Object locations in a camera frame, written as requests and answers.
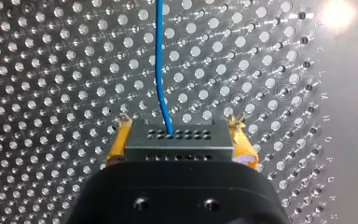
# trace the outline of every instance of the hole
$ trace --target hole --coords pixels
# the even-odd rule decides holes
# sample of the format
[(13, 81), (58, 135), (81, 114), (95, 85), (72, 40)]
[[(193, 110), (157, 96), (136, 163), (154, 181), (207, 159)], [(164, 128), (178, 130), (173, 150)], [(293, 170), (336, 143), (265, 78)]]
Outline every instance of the hole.
[(315, 207), (315, 212), (316, 213), (322, 213), (323, 210), (324, 210), (324, 207), (322, 205), (317, 205)]
[(188, 10), (193, 6), (193, 2), (191, 0), (183, 0), (182, 7), (184, 10)]
[(255, 14), (257, 14), (258, 18), (263, 18), (267, 15), (267, 8), (266, 7), (259, 7)]
[(283, 33), (287, 37), (292, 37), (296, 33), (296, 28), (293, 26), (288, 26), (284, 29)]
[(314, 148), (313, 150), (310, 151), (310, 154), (312, 156), (317, 156), (319, 154), (319, 149), (318, 148)]
[(167, 36), (167, 38), (171, 39), (175, 36), (175, 31), (173, 30), (173, 28), (167, 28), (165, 29), (165, 36)]
[(295, 214), (300, 214), (302, 212), (301, 208), (295, 208)]
[(210, 212), (216, 212), (220, 209), (220, 202), (215, 199), (208, 199), (204, 202), (204, 207)]
[(306, 36), (303, 36), (303, 37), (300, 38), (300, 43), (301, 43), (302, 45), (306, 45), (306, 44), (308, 44), (309, 42), (310, 42), (310, 40), (309, 40)]
[(133, 208), (137, 210), (138, 212), (143, 212), (149, 207), (149, 204), (147, 202), (148, 200), (146, 198), (137, 198), (135, 202), (133, 203)]
[(145, 21), (149, 17), (149, 13), (145, 9), (139, 10), (138, 17), (141, 21)]
[(147, 155), (147, 156), (145, 157), (145, 159), (146, 159), (147, 161), (152, 161), (152, 160), (154, 159), (154, 157), (153, 157), (153, 156), (150, 156), (150, 155)]
[(214, 29), (219, 25), (219, 20), (216, 17), (212, 17), (209, 20), (208, 24), (211, 29)]
[(235, 12), (232, 17), (231, 17), (232, 21), (234, 21), (234, 23), (239, 23), (240, 21), (242, 21), (243, 16), (242, 14), (240, 14), (240, 12)]
[(299, 189), (294, 189), (294, 190), (292, 191), (292, 196), (293, 196), (293, 197), (297, 197), (299, 194), (300, 194), (300, 190), (299, 190)]
[(281, 10), (282, 10), (283, 12), (288, 12), (288, 11), (290, 11), (290, 10), (292, 9), (292, 7), (293, 7), (293, 4), (292, 4), (292, 2), (290, 2), (290, 1), (285, 1), (285, 2), (283, 2), (283, 3), (281, 4)]
[(194, 34), (194, 32), (196, 32), (197, 30), (197, 26), (196, 24), (191, 22), (187, 25), (186, 30), (189, 34)]
[(307, 14), (305, 12), (299, 12), (297, 15), (299, 20), (305, 20), (307, 18)]
[(129, 21), (129, 19), (127, 18), (126, 15), (121, 14), (121, 15), (118, 16), (117, 21), (118, 21), (118, 23), (119, 23), (120, 25), (125, 25), (125, 24), (127, 24), (127, 22)]
[(302, 66), (303, 66), (304, 68), (310, 68), (310, 62), (305, 61), (305, 62), (303, 62)]

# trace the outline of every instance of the blue wire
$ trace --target blue wire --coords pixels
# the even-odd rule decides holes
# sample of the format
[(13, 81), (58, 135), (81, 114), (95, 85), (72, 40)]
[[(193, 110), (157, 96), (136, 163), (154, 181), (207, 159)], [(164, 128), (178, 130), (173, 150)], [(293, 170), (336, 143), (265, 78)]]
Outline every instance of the blue wire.
[(163, 24), (163, 0), (156, 0), (156, 62), (155, 74), (157, 85), (157, 97), (159, 107), (161, 108), (162, 117), (164, 118), (165, 128), (168, 134), (173, 134), (173, 126), (171, 123), (170, 112), (164, 100), (164, 88), (162, 87), (162, 39), (164, 37), (164, 24)]

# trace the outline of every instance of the screw hole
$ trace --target screw hole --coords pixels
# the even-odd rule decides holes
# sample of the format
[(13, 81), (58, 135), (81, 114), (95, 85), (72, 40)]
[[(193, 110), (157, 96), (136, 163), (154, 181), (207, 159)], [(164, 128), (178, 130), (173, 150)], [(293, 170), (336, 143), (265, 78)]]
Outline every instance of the screw hole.
[(137, 198), (133, 204), (133, 208), (137, 210), (138, 212), (143, 212), (149, 207), (149, 204), (147, 202), (146, 198)]
[(305, 20), (307, 18), (307, 14), (305, 12), (299, 12), (298, 13), (298, 19), (299, 20)]
[(215, 199), (208, 199), (204, 202), (204, 207), (210, 212), (216, 212), (220, 209), (220, 202)]
[(308, 44), (310, 42), (310, 40), (306, 37), (306, 36), (303, 36), (303, 37), (301, 37), (301, 39), (300, 39), (300, 43), (302, 44), (302, 45), (306, 45), (306, 44)]

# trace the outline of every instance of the metal surface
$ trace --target metal surface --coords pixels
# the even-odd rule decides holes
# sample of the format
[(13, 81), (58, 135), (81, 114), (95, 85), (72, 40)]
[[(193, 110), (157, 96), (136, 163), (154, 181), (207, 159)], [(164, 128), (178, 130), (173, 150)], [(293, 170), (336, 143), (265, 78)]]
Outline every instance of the metal surface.
[(125, 146), (129, 161), (232, 161), (233, 152), (228, 123), (222, 119), (202, 126), (177, 124), (174, 134), (167, 134), (164, 125), (137, 119)]
[(232, 161), (128, 161), (90, 178), (68, 224), (167, 221), (288, 223), (275, 189), (252, 168)]
[[(172, 121), (245, 112), (294, 223), (358, 222), (358, 1), (166, 4)], [(0, 1), (0, 223), (63, 223), (119, 113), (161, 123), (153, 15), (153, 0)]]

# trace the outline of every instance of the small hole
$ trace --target small hole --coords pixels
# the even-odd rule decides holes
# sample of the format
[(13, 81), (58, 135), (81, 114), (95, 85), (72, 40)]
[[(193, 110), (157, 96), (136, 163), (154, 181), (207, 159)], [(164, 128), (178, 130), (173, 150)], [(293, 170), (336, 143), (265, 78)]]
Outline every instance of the small hole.
[(323, 210), (324, 210), (324, 207), (322, 205), (318, 205), (315, 207), (316, 213), (322, 213)]
[(305, 12), (299, 12), (298, 13), (298, 19), (299, 20), (305, 20), (307, 18), (307, 14)]
[(306, 44), (308, 44), (310, 41), (308, 40), (308, 38), (306, 37), (306, 36), (303, 36), (303, 37), (301, 37), (301, 39), (300, 39), (300, 43), (302, 44), (302, 45), (306, 45)]
[(313, 86), (308, 84), (308, 85), (305, 85), (304, 89), (305, 89), (305, 91), (312, 91)]
[(300, 191), (298, 190), (298, 189), (294, 189), (293, 191), (292, 191), (292, 196), (293, 197), (296, 197), (296, 196), (298, 196), (300, 194)]
[(316, 156), (316, 155), (319, 154), (319, 150), (318, 150), (317, 148), (314, 148), (313, 150), (310, 151), (310, 154), (311, 154), (312, 156)]
[(310, 128), (309, 133), (310, 133), (311, 135), (316, 134), (316, 129), (315, 129), (315, 128)]
[(307, 111), (312, 114), (313, 112), (315, 112), (315, 108), (313, 106), (309, 106), (307, 108)]
[(310, 62), (308, 62), (308, 61), (303, 62), (303, 67), (304, 68), (310, 68)]
[(215, 199), (208, 199), (204, 202), (204, 206), (205, 206), (206, 210), (208, 210), (210, 212), (215, 212), (220, 209), (220, 202), (218, 202)]
[(300, 214), (302, 212), (301, 208), (295, 208), (295, 213)]
[(146, 198), (137, 198), (133, 204), (133, 208), (138, 212), (143, 212), (148, 208), (149, 204)]

